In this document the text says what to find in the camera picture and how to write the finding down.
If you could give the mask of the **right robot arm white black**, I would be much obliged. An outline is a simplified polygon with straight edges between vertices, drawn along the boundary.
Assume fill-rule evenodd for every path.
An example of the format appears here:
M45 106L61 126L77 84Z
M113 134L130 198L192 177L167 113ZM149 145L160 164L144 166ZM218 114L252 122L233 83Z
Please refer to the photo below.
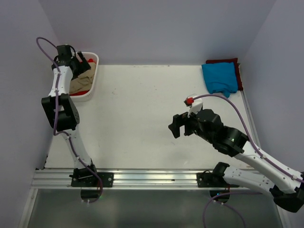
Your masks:
M195 134L221 154L240 160L259 172L241 171L220 162L211 177L214 185L220 187L226 183L260 192L272 197L276 205L292 213L298 212L304 205L304 174L267 154L240 130L225 126L220 116L211 109L202 109L196 114L177 114L168 128L178 138L182 126L185 136Z

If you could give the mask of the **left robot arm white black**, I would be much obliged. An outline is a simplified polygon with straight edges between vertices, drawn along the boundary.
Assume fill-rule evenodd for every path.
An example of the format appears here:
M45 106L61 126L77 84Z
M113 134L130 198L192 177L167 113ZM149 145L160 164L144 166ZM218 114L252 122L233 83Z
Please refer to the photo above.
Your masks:
M57 55L52 59L53 84L48 96L41 99L41 104L53 128L53 134L63 137L73 159L71 185L99 187L101 180L81 139L79 112L69 94L72 80L91 67L82 52L76 52L72 46L60 45L56 49Z

